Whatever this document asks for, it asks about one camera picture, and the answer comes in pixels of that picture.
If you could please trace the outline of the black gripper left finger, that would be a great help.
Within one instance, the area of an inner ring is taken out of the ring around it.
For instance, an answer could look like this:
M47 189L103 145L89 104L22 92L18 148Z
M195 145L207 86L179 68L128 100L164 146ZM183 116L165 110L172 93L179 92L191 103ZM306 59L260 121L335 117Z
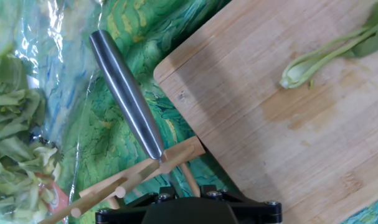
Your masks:
M161 187L158 193L147 193L123 208L99 209L95 213L95 223L141 223L150 208L177 198L179 195L174 187Z

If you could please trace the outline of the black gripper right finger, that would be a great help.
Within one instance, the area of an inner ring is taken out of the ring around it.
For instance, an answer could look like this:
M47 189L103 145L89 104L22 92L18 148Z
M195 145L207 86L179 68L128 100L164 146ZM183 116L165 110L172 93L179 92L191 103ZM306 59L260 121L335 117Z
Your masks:
M257 202L242 193L217 189L215 185L201 186L201 197L222 202L229 216L239 223L282 223L282 205L277 201Z

